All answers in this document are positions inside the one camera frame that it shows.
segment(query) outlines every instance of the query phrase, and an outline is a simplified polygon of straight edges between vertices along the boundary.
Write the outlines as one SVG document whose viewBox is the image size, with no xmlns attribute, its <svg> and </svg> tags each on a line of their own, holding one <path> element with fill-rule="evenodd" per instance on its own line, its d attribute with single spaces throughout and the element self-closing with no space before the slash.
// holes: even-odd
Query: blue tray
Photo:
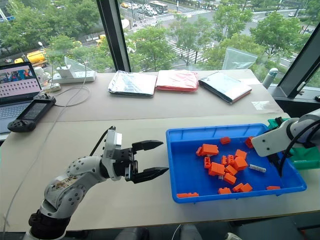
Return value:
<svg viewBox="0 0 320 240">
<path fill-rule="evenodd" d="M 166 144 L 169 158 L 172 198 L 177 203 L 194 203 L 200 201 L 238 199 L 262 195 L 281 195 L 304 191 L 305 181 L 299 172 L 286 159 L 283 166 L 283 176 L 269 163 L 267 157 L 260 157 L 254 148 L 248 148 L 245 140 L 249 136 L 258 136 L 268 130 L 264 124 L 225 125 L 194 128 L 177 128 L 166 131 Z M 226 145 L 220 143 L 220 138 L 230 137 Z M 221 163 L 222 155 L 234 155 L 237 149 L 247 152 L 248 164 L 266 168 L 259 172 L 248 167 L 236 174 L 236 182 L 231 185 L 217 176 L 208 175 L 204 168 L 204 157 L 197 156 L 196 151 L 202 144 L 218 145 L 219 154 L 211 157 L 211 162 Z M 253 190 L 231 194 L 218 194 L 219 188 L 232 189 L 239 183 L 249 183 Z M 266 190 L 267 186 L 280 186 L 281 189 Z M 198 197 L 178 198 L 177 194 L 198 193 Z"/>
</svg>

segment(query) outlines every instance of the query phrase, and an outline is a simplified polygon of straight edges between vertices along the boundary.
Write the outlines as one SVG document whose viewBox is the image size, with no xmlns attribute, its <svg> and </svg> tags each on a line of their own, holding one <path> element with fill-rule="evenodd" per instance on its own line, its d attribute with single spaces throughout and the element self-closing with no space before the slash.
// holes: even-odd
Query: handheld controller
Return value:
<svg viewBox="0 0 320 240">
<path fill-rule="evenodd" d="M 36 128 L 39 120 L 55 103 L 56 99 L 53 96 L 48 96 L 46 93 L 35 96 L 29 106 L 16 120 L 8 124 L 8 129 L 16 133 L 31 132 Z"/>
</svg>

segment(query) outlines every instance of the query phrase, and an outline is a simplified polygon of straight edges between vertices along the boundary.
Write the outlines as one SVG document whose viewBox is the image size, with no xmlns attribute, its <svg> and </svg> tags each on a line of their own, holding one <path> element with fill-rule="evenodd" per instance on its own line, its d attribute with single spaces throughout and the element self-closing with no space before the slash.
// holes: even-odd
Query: orange toy brick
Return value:
<svg viewBox="0 0 320 240">
<path fill-rule="evenodd" d="M 218 194 L 231 194 L 230 188 L 228 188 L 228 187 L 219 188 Z"/>
<path fill-rule="evenodd" d="M 216 162 L 211 163 L 211 167 L 209 168 L 209 175 L 211 176 L 223 176 L 225 175 L 225 166 Z"/>
<path fill-rule="evenodd" d="M 205 169 L 209 169 L 211 167 L 211 161 L 210 161 L 210 157 L 205 157 L 204 158 L 204 168 Z"/>
<path fill-rule="evenodd" d="M 231 165 L 228 165 L 228 166 L 226 166 L 226 168 L 224 169 L 224 171 L 226 172 L 226 173 L 229 173 L 229 174 L 231 174 L 231 175 L 236 175 L 237 174 L 237 170 L 235 170 Z"/>
<path fill-rule="evenodd" d="M 267 186 L 266 189 L 267 190 L 275 190 L 275 189 L 281 189 L 281 187 L 279 187 L 279 186 Z"/>
<path fill-rule="evenodd" d="M 235 157 L 235 158 L 237 158 L 237 157 L 242 157 L 243 159 L 246 159 L 247 153 L 246 153 L 245 151 L 242 151 L 242 150 L 240 150 L 240 149 L 237 149 L 237 150 L 235 151 L 234 157 Z"/>
<path fill-rule="evenodd" d="M 194 192 L 194 193 L 177 193 L 176 195 L 178 198 L 192 198 L 192 197 L 199 197 L 199 194 Z"/>
<path fill-rule="evenodd" d="M 221 144 L 229 144 L 230 142 L 231 142 L 231 139 L 228 136 L 220 138 L 220 143 Z"/>
<path fill-rule="evenodd" d="M 233 167 L 235 170 L 241 171 L 241 170 L 244 170 L 246 167 L 248 167 L 248 163 L 243 157 L 238 156 L 234 160 Z"/>
<path fill-rule="evenodd" d="M 236 183 L 237 178 L 235 176 L 232 176 L 230 173 L 226 173 L 223 177 L 223 180 L 225 180 L 227 183 L 233 185 Z"/>
<path fill-rule="evenodd" d="M 202 145 L 202 151 L 204 155 L 218 155 L 219 150 L 217 145 L 212 145 L 212 144 L 203 144 Z"/>
<path fill-rule="evenodd" d="M 252 186 L 250 186 L 249 183 L 246 183 L 245 185 L 243 185 L 242 187 L 240 187 L 240 192 L 241 192 L 241 193 L 251 192 L 252 189 L 253 189 Z"/>
<path fill-rule="evenodd" d="M 195 154 L 196 154 L 197 156 L 199 156 L 199 157 L 205 155 L 204 152 L 203 152 L 202 146 L 200 146 L 200 147 L 198 148 L 198 150 L 195 152 Z"/>
<path fill-rule="evenodd" d="M 239 183 L 237 186 L 232 188 L 232 191 L 234 191 L 235 193 L 238 193 L 240 191 L 240 188 L 242 188 L 243 186 L 244 186 L 243 183 Z"/>
<path fill-rule="evenodd" d="M 226 157 L 225 155 L 223 155 L 223 156 L 221 157 L 221 164 L 222 164 L 222 165 L 227 165 L 227 157 Z"/>
<path fill-rule="evenodd" d="M 251 142 L 251 139 L 253 139 L 253 138 L 254 138 L 253 136 L 250 136 L 244 141 L 244 144 L 250 149 L 254 148 L 254 146 L 252 145 L 252 142 Z"/>
<path fill-rule="evenodd" d="M 233 155 L 228 155 L 227 163 L 231 166 L 235 163 L 235 159 Z"/>
</svg>

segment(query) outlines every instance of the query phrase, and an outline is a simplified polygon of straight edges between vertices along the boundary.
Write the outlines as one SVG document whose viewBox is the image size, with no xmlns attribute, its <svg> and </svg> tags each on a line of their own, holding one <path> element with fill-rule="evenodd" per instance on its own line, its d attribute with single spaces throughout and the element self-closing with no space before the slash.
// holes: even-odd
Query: power strip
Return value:
<svg viewBox="0 0 320 240">
<path fill-rule="evenodd" d="M 72 83 L 82 83 L 85 82 L 93 82 L 96 79 L 95 71 L 76 71 L 74 73 L 75 77 L 61 77 L 59 73 L 53 75 L 53 83 L 59 84 L 72 84 Z"/>
</svg>

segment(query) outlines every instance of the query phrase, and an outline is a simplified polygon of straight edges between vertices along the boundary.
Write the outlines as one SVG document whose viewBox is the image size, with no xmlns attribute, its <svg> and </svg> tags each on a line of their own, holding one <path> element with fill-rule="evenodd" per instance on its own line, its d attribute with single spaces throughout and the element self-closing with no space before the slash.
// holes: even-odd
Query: desk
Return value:
<svg viewBox="0 0 320 240">
<path fill-rule="evenodd" d="M 206 77 L 216 71 L 199 71 L 199 78 Z M 114 73 L 99 73 L 94 82 L 86 86 L 91 89 L 90 98 L 77 106 L 68 108 L 59 118 L 59 122 L 98 121 L 98 120 L 126 120 L 126 119 L 158 119 L 205 117 L 215 115 L 242 115 L 262 113 L 283 113 L 268 91 L 257 80 L 250 69 L 223 70 L 230 77 L 239 79 L 250 85 L 251 93 L 233 105 L 223 101 L 220 97 L 199 86 L 196 92 L 179 93 L 170 91 L 156 91 L 152 98 L 114 95 L 108 92 L 108 85 Z M 70 86 L 62 85 L 65 90 Z M 67 103 L 78 89 L 71 90 L 57 97 L 57 104 Z M 87 91 L 83 90 L 72 101 L 74 103 L 84 99 Z M 267 102 L 262 108 L 255 107 L 252 102 Z M 54 106 L 43 118 L 42 122 L 53 122 L 61 107 Z"/>
<path fill-rule="evenodd" d="M 224 115 L 135 120 L 58 122 L 45 144 L 40 160 L 35 164 L 13 204 L 8 218 L 10 232 L 28 229 L 28 219 L 40 206 L 49 180 L 60 175 L 69 163 L 86 156 L 109 126 L 122 133 L 122 147 L 131 143 L 156 139 L 166 141 L 169 128 L 216 126 L 229 124 L 267 123 L 267 119 L 288 117 L 285 113 L 254 115 Z M 41 122 L 29 133 L 11 133 L 2 145 L 1 215 L 23 173 L 35 158 L 41 142 L 52 123 Z M 167 167 L 165 145 L 138 152 L 139 169 Z M 240 220 L 271 217 L 320 210 L 319 169 L 302 171 L 308 188 L 303 192 L 178 204 L 171 197 L 169 172 L 148 182 L 133 184 L 120 181 L 97 184 L 86 195 L 71 218 L 68 230 L 106 229 L 130 226 L 150 226 L 173 223 Z"/>
</svg>

